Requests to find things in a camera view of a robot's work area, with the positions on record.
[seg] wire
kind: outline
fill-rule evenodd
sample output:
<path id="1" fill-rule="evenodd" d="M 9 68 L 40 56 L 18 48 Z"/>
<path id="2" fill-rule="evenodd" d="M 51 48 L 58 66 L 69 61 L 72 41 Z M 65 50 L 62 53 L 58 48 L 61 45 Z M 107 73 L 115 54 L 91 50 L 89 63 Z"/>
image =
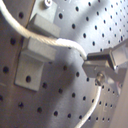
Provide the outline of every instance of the wire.
<path id="1" fill-rule="evenodd" d="M 91 108 L 88 110 L 86 115 L 82 118 L 82 120 L 75 126 L 75 128 L 81 128 L 85 124 L 85 122 L 88 120 L 88 118 L 91 116 L 91 114 L 94 112 L 94 110 L 97 106 L 97 103 L 99 101 L 100 94 L 101 94 L 101 86 L 98 86 L 96 98 L 95 98 Z"/>
<path id="2" fill-rule="evenodd" d="M 26 28 L 24 28 L 22 25 L 20 25 L 9 13 L 7 10 L 3 0 L 0 0 L 0 10 L 6 19 L 6 21 L 14 28 L 19 34 L 26 38 L 34 38 L 42 43 L 46 43 L 48 45 L 54 45 L 54 46 L 61 46 L 61 47 L 71 47 L 76 50 L 78 50 L 83 57 L 84 60 L 87 59 L 87 54 L 85 53 L 84 49 L 76 42 L 71 41 L 71 40 L 66 40 L 66 39 L 53 39 L 53 38 L 48 38 L 43 35 L 39 35 L 36 33 L 33 33 Z"/>
<path id="3" fill-rule="evenodd" d="M 86 55 L 84 49 L 78 43 L 76 43 L 74 41 L 66 40 L 66 39 L 48 38 L 48 37 L 45 37 L 43 35 L 38 35 L 36 33 L 33 33 L 31 31 L 27 30 L 26 28 L 24 28 L 9 13 L 9 11 L 7 10 L 3 0 L 0 0 L 0 10 L 1 10 L 1 13 L 3 14 L 4 18 L 6 19 L 6 21 L 12 26 L 13 29 L 15 29 L 22 36 L 24 36 L 26 38 L 32 37 L 32 38 L 34 38 L 34 39 L 36 39 L 36 40 L 38 40 L 42 43 L 46 43 L 48 45 L 74 48 L 74 49 L 76 49 L 80 52 L 80 54 L 81 54 L 81 56 L 83 57 L 84 60 L 87 59 L 87 55 Z M 98 103 L 98 100 L 99 100 L 99 97 L 100 97 L 100 92 L 101 92 L 101 87 L 98 87 L 96 99 L 95 99 L 93 105 L 91 106 L 91 108 L 89 109 L 87 114 L 83 117 L 83 119 L 77 124 L 77 126 L 75 128 L 82 127 L 82 125 L 87 121 L 89 116 L 93 113 L 93 111 L 95 110 L 96 105 Z"/>

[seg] perforated panel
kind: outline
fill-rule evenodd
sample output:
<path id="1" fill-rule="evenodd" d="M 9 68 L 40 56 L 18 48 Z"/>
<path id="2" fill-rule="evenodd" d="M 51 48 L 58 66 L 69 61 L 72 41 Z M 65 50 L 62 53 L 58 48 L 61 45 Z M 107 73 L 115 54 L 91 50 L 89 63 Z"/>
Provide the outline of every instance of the perforated panel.
<path id="1" fill-rule="evenodd" d="M 60 37 L 77 41 L 87 53 L 113 47 L 128 36 L 126 0 L 54 0 Z M 34 0 L 5 0 L 11 14 L 27 25 Z M 0 14 L 0 127 L 73 128 L 92 105 L 96 87 L 82 69 L 80 54 L 54 47 L 56 60 L 45 63 L 40 89 L 14 85 L 23 40 Z M 83 128 L 108 128 L 116 108 L 115 84 L 102 86 L 99 104 Z"/>

